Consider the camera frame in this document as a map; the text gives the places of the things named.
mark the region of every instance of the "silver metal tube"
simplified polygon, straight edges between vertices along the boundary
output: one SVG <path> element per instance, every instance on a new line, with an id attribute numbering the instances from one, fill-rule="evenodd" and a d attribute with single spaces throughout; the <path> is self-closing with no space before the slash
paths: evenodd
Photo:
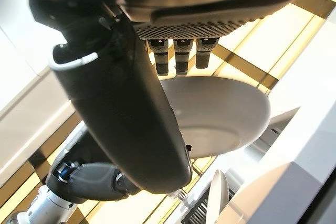
<path id="1" fill-rule="evenodd" d="M 76 204 L 61 199 L 47 186 L 41 186 L 30 208 L 19 213 L 17 221 L 19 224 L 65 223 L 76 208 Z"/>

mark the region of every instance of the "robotic arm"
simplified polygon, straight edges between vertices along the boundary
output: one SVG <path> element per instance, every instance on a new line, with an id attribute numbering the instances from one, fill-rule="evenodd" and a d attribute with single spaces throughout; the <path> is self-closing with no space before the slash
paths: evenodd
<path id="1" fill-rule="evenodd" d="M 11 216 L 8 224 L 65 223 L 87 199 L 121 200 L 140 191 L 109 162 L 83 122 L 66 143 L 30 208 Z"/>
<path id="2" fill-rule="evenodd" d="M 37 198 L 11 224 L 63 223 L 86 199 L 120 200 L 141 189 L 170 193 L 192 177 L 175 115 L 153 69 L 206 68 L 218 38 L 291 0 L 29 0 L 37 22 L 62 32 L 49 65 L 85 125 L 56 158 Z"/>

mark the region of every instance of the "grid pattern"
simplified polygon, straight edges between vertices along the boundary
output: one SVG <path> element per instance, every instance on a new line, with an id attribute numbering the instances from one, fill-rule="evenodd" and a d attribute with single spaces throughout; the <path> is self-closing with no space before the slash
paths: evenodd
<path id="1" fill-rule="evenodd" d="M 207 69 L 196 69 L 196 44 L 190 54 L 188 76 L 228 77 L 249 83 L 268 94 L 286 70 L 303 51 L 310 39 L 336 7 L 336 0 L 295 0 L 274 15 L 249 22 L 228 36 L 222 37 L 211 54 Z M 155 66 L 153 53 L 150 59 Z M 175 56 L 170 41 L 169 68 L 166 77 L 175 78 Z M 45 182 L 59 145 L 79 123 L 73 114 L 0 188 L 0 222 L 8 216 L 24 211 Z M 192 182 L 184 190 L 189 192 L 215 157 L 192 160 Z M 119 202 L 88 200 L 80 205 L 69 224 L 105 223 L 118 211 L 130 211 L 118 223 L 164 223 L 178 206 L 177 200 L 166 195 L 151 195 L 145 191 Z"/>

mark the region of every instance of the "perforated panel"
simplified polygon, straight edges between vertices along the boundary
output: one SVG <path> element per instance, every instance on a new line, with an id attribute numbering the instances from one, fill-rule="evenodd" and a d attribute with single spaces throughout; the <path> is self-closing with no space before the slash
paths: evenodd
<path id="1" fill-rule="evenodd" d="M 141 39 L 185 39 L 185 38 L 217 38 L 228 35 L 247 22 L 207 22 L 187 23 L 176 26 L 136 25 L 135 30 Z"/>

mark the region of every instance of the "white plate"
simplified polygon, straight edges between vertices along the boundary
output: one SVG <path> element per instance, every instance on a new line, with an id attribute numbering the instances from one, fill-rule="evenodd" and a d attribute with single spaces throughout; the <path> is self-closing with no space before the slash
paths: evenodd
<path id="1" fill-rule="evenodd" d="M 270 118 L 267 97 L 246 83 L 219 77 L 161 81 L 190 158 L 219 155 L 258 139 Z"/>
<path id="2" fill-rule="evenodd" d="M 205 223 L 214 224 L 228 203 L 229 188 L 226 177 L 221 170 L 217 170 L 210 185 Z"/>

